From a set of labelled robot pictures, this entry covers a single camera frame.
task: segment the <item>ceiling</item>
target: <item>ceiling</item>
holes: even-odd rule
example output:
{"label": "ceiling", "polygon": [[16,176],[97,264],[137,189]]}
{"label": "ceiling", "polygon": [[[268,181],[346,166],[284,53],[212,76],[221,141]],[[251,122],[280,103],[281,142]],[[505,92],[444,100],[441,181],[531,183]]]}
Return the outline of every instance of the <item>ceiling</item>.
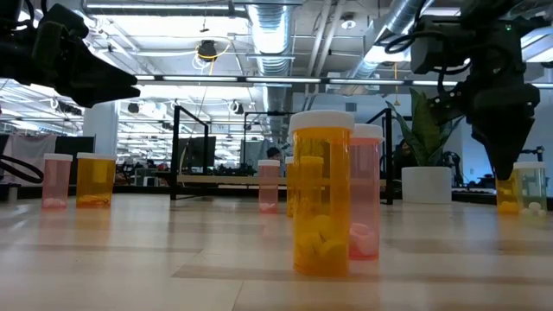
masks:
{"label": "ceiling", "polygon": [[[139,0],[90,0],[85,3],[100,3],[104,7],[112,4],[170,6],[175,3],[191,3],[190,1],[139,1]],[[237,8],[242,8],[245,1],[234,1]],[[461,1],[439,1],[425,11],[424,14],[452,16],[459,12]],[[252,39],[251,24],[244,18],[229,18],[226,16],[173,16],[169,9],[158,10],[158,14],[138,15],[135,10],[124,10],[113,15],[113,10],[98,9],[95,14],[83,8],[80,0],[50,0],[50,3],[61,3],[69,9],[86,17],[86,24],[91,29],[86,38],[90,50],[100,59],[133,74],[182,74],[182,75],[258,75],[258,54]],[[386,15],[390,8],[390,0],[355,0],[346,1],[343,12],[352,12],[355,26],[351,29],[338,27],[330,44],[330,54],[326,58],[321,75],[340,74],[353,69],[359,60],[365,56],[367,46],[364,43],[369,21]],[[292,61],[290,74],[305,76],[308,71],[311,50],[315,44],[315,33],[323,7],[322,1],[307,0],[302,5],[293,7],[292,12],[292,50],[289,57]],[[330,10],[325,37],[328,36],[336,6]],[[214,40],[218,53],[225,51],[212,65],[199,68],[195,62],[196,48],[202,40]],[[553,54],[553,36],[524,38],[523,53],[528,59],[534,58],[546,61],[547,51]],[[434,76],[418,77],[410,72],[409,55],[387,55],[378,50],[370,49],[372,57],[378,61],[394,61],[395,65],[378,67],[376,74],[385,79],[435,79]],[[527,80],[539,79],[543,76],[542,67],[534,62],[528,64]],[[11,80],[0,79],[0,100],[2,101],[2,118],[12,120],[3,122],[4,130],[15,126],[19,129],[52,131],[64,135],[81,135],[83,117],[59,112],[54,107],[59,103],[74,105],[70,98],[64,98],[52,89],[41,86],[21,86]],[[162,127],[162,120],[171,122],[173,107],[182,105],[199,118],[211,121],[210,131],[219,134],[226,145],[218,145],[218,149],[226,149],[229,159],[237,156],[239,135],[243,131],[240,122],[243,116],[236,115],[229,109],[229,104],[242,104],[245,111],[264,111],[264,89],[261,86],[156,86],[146,84],[139,86],[141,98],[121,101],[119,125],[119,153],[142,155],[159,159],[170,156],[171,132]],[[423,89],[435,92],[433,87]],[[293,111],[300,111],[304,103],[304,88],[294,86],[293,96],[289,97]],[[365,122],[385,107],[385,99],[401,103],[399,109],[410,111],[410,97],[406,87],[381,86],[372,95],[344,97],[339,94],[321,90],[315,99],[312,109],[345,110],[346,103],[355,103],[357,110],[353,112],[357,122]],[[139,113],[129,113],[129,104],[138,104],[144,108]],[[28,122],[13,120],[23,117]],[[254,125],[248,133],[253,138],[269,135],[270,120],[260,117],[260,125]],[[191,130],[199,133],[200,127],[194,128],[190,119],[184,119],[183,133]]]}

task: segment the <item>white column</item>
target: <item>white column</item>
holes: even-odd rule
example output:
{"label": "white column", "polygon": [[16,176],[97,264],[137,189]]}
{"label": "white column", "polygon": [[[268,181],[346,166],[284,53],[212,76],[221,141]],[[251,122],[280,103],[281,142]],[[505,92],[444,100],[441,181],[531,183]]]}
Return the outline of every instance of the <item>white column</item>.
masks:
{"label": "white column", "polygon": [[95,152],[117,155],[119,102],[96,104],[85,111],[83,136],[95,136]]}

